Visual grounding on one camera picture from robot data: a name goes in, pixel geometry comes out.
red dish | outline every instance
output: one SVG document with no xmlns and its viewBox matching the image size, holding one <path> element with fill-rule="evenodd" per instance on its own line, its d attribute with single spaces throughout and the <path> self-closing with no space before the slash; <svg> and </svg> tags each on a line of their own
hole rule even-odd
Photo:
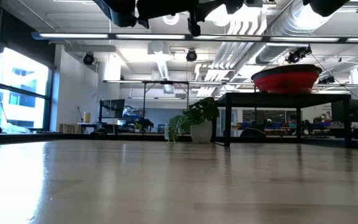
<svg viewBox="0 0 358 224">
<path fill-rule="evenodd" d="M 251 79 L 260 91 L 268 93 L 311 93 L 321 72 L 315 65 L 286 65 L 263 70 Z"/>
</svg>

yellow object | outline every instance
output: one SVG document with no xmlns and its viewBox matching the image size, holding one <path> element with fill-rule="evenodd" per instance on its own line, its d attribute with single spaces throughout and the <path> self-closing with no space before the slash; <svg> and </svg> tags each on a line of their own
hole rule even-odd
<svg viewBox="0 0 358 224">
<path fill-rule="evenodd" d="M 84 112 L 84 115 L 83 115 L 83 122 L 84 123 L 90 123 L 90 112 Z"/>
</svg>

monitor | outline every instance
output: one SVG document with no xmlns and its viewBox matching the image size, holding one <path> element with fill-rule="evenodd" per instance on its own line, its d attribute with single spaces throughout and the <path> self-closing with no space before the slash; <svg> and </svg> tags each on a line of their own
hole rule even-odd
<svg viewBox="0 0 358 224">
<path fill-rule="evenodd" d="M 332 121 L 344 122 L 343 101 L 331 103 Z M 358 100 L 350 100 L 351 122 L 358 122 Z"/>
<path fill-rule="evenodd" d="M 102 100 L 102 118 L 122 118 L 125 100 Z"/>
</svg>

wooden floor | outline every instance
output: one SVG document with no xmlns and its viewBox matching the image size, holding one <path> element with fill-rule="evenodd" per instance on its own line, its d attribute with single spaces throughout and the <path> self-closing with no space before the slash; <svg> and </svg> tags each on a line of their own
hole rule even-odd
<svg viewBox="0 0 358 224">
<path fill-rule="evenodd" d="M 358 223 L 358 151 L 295 144 L 0 146 L 0 223 Z"/>
</svg>

white flower pot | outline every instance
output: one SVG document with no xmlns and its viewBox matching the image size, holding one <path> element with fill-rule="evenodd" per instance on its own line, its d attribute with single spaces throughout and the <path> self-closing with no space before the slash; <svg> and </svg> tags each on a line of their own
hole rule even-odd
<svg viewBox="0 0 358 224">
<path fill-rule="evenodd" d="M 191 138 L 195 143 L 210 143 L 212 137 L 212 122 L 204 121 L 202 124 L 191 126 Z"/>
</svg>

